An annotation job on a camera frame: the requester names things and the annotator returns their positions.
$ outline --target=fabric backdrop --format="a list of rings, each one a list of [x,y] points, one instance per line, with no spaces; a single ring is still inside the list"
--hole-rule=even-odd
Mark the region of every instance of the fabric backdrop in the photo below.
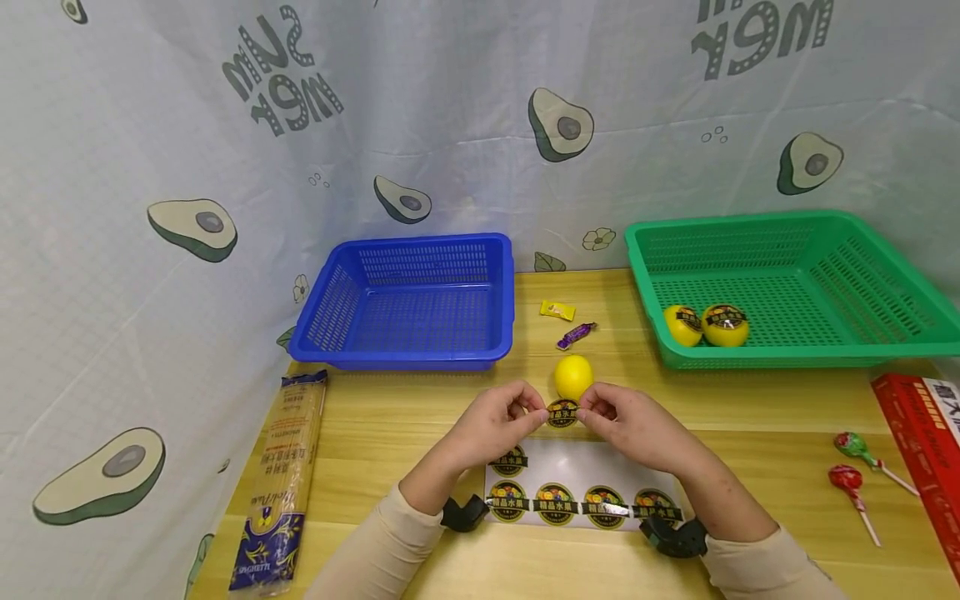
[[[495,230],[522,271],[595,269],[637,221],[835,207],[960,299],[950,0],[4,16],[4,596],[184,595],[345,240]]]

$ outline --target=left hand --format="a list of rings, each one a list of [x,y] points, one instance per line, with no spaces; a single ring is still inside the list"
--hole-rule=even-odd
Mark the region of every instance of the left hand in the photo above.
[[[480,467],[512,450],[548,416],[537,390],[518,379],[477,396],[437,448],[462,470]]]

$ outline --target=pasta package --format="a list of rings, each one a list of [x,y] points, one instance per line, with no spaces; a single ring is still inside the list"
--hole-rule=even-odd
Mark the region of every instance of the pasta package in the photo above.
[[[231,600],[276,596],[292,585],[325,394],[326,371],[282,379],[233,564]]]

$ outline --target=lollipop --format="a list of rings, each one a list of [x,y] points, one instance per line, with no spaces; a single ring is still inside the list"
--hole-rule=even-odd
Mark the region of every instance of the lollipop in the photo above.
[[[870,465],[870,468],[879,468],[881,471],[883,471],[884,475],[899,483],[900,486],[905,490],[917,497],[920,497],[920,493],[917,492],[916,488],[895,475],[893,471],[888,469],[886,465],[883,464],[883,461],[879,461],[874,458],[870,454],[870,450],[867,449],[867,443],[863,441],[863,438],[855,433],[851,431],[838,433],[836,437],[833,438],[833,445],[835,445],[838,450],[847,456],[852,458],[862,458],[863,460],[867,461],[867,464]]]
[[[867,506],[863,503],[863,500],[860,499],[860,486],[863,485],[863,476],[860,474],[860,471],[850,465],[837,465],[829,471],[829,478],[831,484],[843,490],[844,493],[850,497],[853,507],[860,513],[863,524],[867,526],[870,539],[873,540],[876,547],[879,548],[880,539],[876,536],[874,525],[867,516]]]

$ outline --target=lemon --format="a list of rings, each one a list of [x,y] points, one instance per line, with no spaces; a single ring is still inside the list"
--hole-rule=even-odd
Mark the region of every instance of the lemon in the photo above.
[[[593,385],[593,368],[583,356],[570,354],[557,363],[553,381],[561,398],[580,401],[580,396]]]
[[[677,340],[678,344],[688,348],[700,344],[704,329],[700,325],[697,311],[689,306],[674,304],[663,311],[663,318],[666,320],[666,328],[670,331],[670,335]]]
[[[723,348],[743,346],[750,335],[747,315],[732,304],[714,304],[705,310],[701,326],[707,341]]]

